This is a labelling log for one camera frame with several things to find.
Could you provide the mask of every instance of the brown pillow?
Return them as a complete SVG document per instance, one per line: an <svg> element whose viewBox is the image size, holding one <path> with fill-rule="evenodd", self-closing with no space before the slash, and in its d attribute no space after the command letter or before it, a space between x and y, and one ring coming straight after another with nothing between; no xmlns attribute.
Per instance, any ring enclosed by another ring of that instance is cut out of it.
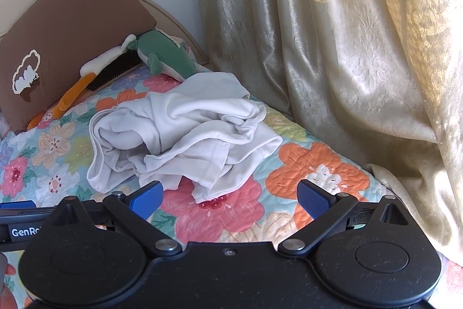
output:
<svg viewBox="0 0 463 309"><path fill-rule="evenodd" d="M0 108L12 130L58 101L84 63L155 25L138 0L37 0L0 41Z"/></svg>

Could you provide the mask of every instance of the curtain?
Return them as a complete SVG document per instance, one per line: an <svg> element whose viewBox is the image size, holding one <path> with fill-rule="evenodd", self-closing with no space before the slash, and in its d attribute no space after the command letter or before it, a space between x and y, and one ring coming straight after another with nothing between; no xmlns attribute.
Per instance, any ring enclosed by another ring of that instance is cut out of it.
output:
<svg viewBox="0 0 463 309"><path fill-rule="evenodd" d="M463 1L201 0L207 51L463 265Z"/></svg>

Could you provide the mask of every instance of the pink flower pattern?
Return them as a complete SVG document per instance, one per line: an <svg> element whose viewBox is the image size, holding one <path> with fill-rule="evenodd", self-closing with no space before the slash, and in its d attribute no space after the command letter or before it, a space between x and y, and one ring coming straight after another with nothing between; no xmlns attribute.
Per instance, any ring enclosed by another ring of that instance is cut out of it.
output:
<svg viewBox="0 0 463 309"><path fill-rule="evenodd" d="M23 188L23 176L26 172L27 159L25 157L17 157L10 161L8 165L3 167L3 183L0 185L3 196L11 196L14 198Z"/></svg>
<svg viewBox="0 0 463 309"><path fill-rule="evenodd" d="M52 108L48 109L45 114L42 116L39 124L37 125L38 129L46 129L53 121Z"/></svg>
<svg viewBox="0 0 463 309"><path fill-rule="evenodd" d="M193 183L183 177L177 190L166 190L163 211L177 216L175 235L181 242L214 242L223 230L243 232L264 215L258 202L261 186L252 176L233 193L214 200L196 203L191 196Z"/></svg>
<svg viewBox="0 0 463 309"><path fill-rule="evenodd" d="M463 268L452 261L447 269L447 287L450 292L463 295Z"/></svg>
<svg viewBox="0 0 463 309"><path fill-rule="evenodd" d="M150 92L158 92L164 94L170 91L172 88L180 85L179 81L176 81L171 76L161 74L158 76L152 76L142 82L144 87L147 87Z"/></svg>

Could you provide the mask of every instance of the floral quilt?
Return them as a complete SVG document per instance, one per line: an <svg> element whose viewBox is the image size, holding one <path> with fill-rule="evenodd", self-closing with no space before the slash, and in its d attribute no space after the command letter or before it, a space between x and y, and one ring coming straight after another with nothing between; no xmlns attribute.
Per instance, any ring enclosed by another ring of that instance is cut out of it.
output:
<svg viewBox="0 0 463 309"><path fill-rule="evenodd" d="M201 71L207 69L198 66ZM166 92L179 85L171 77L152 77L147 67L118 79L68 111L61 119L45 115L35 129L0 142L0 200L34 200L54 206L67 195L102 200L86 181L93 158L89 121L102 109L144 97L148 91ZM239 190L196 204L193 184L183 178L179 189L165 191L164 201L148 221L185 245L188 241L278 244L312 219L296 200L296 186L309 178L330 193L347 192L359 200L377 202L388 193L369 173L316 140L302 127L267 107L265 123L283 137L283 144L266 158ZM117 190L138 188L136 177ZM30 299L15 273L21 252L7 253L8 275L1 308L22 308ZM444 275L431 298L437 308L452 307L463 297L462 268L443 258Z"/></svg>

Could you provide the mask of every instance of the headboard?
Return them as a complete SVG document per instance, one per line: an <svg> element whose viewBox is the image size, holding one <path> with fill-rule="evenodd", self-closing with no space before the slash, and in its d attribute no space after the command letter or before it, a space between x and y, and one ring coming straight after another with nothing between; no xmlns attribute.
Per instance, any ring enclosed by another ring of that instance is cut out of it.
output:
<svg viewBox="0 0 463 309"><path fill-rule="evenodd" d="M0 39L8 32L10 27L36 0L0 0ZM181 37L191 47L196 60L201 65L209 62L199 44L170 13L152 0L139 0L142 5L157 20L157 26L164 32Z"/></svg>

